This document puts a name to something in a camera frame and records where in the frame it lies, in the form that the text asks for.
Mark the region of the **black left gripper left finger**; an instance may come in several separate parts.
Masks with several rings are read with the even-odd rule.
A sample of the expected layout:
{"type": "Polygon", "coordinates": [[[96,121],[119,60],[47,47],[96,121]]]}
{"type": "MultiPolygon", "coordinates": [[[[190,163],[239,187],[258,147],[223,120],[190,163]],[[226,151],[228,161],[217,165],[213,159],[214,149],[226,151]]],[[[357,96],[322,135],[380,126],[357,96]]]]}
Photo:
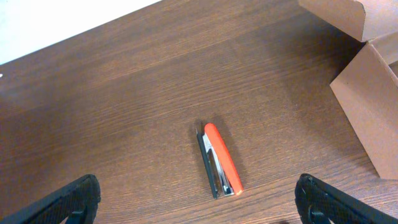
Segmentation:
{"type": "Polygon", "coordinates": [[[3,218],[1,223],[93,224],[100,201],[98,179],[93,174],[86,174],[3,218]]]}

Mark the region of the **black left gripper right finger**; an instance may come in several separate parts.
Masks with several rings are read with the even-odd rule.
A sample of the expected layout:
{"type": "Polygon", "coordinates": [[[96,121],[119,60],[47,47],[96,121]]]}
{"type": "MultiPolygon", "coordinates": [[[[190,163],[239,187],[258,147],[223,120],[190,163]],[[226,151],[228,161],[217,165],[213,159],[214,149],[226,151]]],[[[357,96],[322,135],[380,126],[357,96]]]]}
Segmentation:
{"type": "Polygon", "coordinates": [[[397,224],[397,219],[310,175],[301,174],[295,204],[304,224],[397,224]]]}

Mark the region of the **orange and black stapler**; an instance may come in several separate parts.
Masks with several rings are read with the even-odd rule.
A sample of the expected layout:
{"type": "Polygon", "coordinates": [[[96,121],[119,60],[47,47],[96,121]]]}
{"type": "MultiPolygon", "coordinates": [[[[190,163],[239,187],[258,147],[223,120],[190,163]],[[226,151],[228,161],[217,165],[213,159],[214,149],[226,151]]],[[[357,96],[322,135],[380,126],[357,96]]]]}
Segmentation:
{"type": "Polygon", "coordinates": [[[213,198],[218,198],[215,174],[224,196],[241,195],[244,191],[241,179],[217,127],[206,123],[200,131],[196,129],[196,136],[213,198]]]}

